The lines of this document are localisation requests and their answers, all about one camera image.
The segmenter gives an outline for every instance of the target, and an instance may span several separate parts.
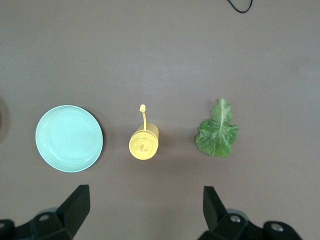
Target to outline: plate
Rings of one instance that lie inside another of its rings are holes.
[[[78,106],[49,110],[35,131],[36,147],[53,168],[74,173],[89,168],[99,158],[103,134],[97,120]]]

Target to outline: light blue plate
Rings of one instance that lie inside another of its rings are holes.
[[[89,112],[77,106],[62,105],[49,110],[40,119],[35,143],[50,166],[74,173],[89,168],[99,158],[103,134]]]

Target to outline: yellow bottle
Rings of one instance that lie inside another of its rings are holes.
[[[137,159],[148,160],[152,158],[159,146],[159,129],[146,119],[146,105],[140,106],[140,112],[143,116],[143,124],[139,126],[132,135],[129,142],[130,153]]]

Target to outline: green leaf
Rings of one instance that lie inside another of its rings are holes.
[[[231,144],[237,137],[238,126],[230,125],[233,114],[231,105],[223,98],[211,110],[211,119],[204,120],[195,136],[199,150],[209,156],[226,158],[231,153]]]

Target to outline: lettuce leaf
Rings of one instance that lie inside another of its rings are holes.
[[[231,144],[237,137],[237,125],[230,125],[233,114],[231,105],[223,98],[211,110],[211,119],[204,120],[195,136],[199,150],[209,156],[226,158],[231,153]]]

